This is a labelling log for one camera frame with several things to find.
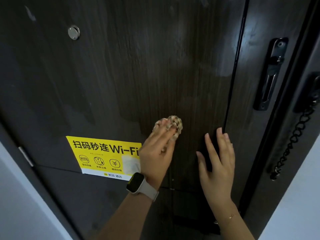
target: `yellow sticker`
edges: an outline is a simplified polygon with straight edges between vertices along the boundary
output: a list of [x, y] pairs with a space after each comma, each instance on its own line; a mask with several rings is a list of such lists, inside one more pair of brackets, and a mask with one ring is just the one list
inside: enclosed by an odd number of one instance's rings
[[82, 173], [129, 181], [140, 172], [137, 142], [66, 136]]

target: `white watch strap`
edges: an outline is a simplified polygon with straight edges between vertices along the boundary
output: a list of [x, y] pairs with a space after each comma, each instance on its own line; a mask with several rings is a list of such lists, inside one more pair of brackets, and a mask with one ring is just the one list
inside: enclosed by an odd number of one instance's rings
[[138, 191], [139, 193], [143, 193], [144, 195], [148, 196], [150, 199], [152, 199], [153, 202], [156, 201], [156, 198], [159, 194], [159, 192], [154, 187], [148, 184], [146, 179], [142, 181], [142, 184]]

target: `dark wooden door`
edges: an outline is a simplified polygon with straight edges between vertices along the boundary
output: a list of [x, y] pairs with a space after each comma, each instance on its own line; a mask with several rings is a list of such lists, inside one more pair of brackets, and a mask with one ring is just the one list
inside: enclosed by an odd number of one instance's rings
[[[226, 122], [236, 149], [232, 196], [238, 204], [273, 107], [263, 113], [252, 109], [269, 41], [290, 40], [274, 101], [309, 0], [245, 3], [3, 1], [2, 121], [84, 239], [116, 210], [126, 182], [81, 174], [65, 136], [143, 143], [158, 119], [182, 118], [183, 131], [142, 238], [192, 239], [201, 234], [177, 226], [175, 219], [183, 225], [181, 219], [202, 218], [195, 151], [203, 147], [205, 133], [214, 134]], [[238, 46], [243, 13], [247, 21]], [[68, 36], [71, 25], [80, 29], [78, 40]]]

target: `hand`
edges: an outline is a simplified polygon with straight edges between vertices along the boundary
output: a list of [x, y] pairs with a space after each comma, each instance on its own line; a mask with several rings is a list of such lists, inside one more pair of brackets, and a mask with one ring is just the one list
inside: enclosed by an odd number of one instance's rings
[[[141, 173], [146, 176], [147, 182], [156, 190], [159, 189], [166, 175], [174, 153], [175, 140], [170, 140], [170, 138], [176, 133], [176, 128], [172, 126], [167, 131], [168, 123], [168, 120], [162, 120], [160, 126], [157, 125], [154, 132], [139, 149]], [[161, 150], [167, 142], [167, 150], [162, 152]]]
[[207, 171], [206, 161], [201, 152], [196, 152], [199, 162], [200, 183], [204, 195], [212, 209], [223, 207], [231, 201], [231, 188], [235, 171], [235, 153], [227, 133], [217, 129], [219, 156], [214, 149], [209, 134], [204, 136], [208, 149], [212, 172]]

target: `smartwatch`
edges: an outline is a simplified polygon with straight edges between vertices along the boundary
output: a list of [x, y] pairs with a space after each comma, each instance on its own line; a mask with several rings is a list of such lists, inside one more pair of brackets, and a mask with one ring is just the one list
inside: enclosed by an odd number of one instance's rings
[[143, 193], [148, 196], [154, 202], [159, 194], [159, 192], [147, 183], [146, 177], [142, 173], [136, 172], [132, 175], [129, 183], [127, 184], [127, 190], [137, 195], [139, 193]]

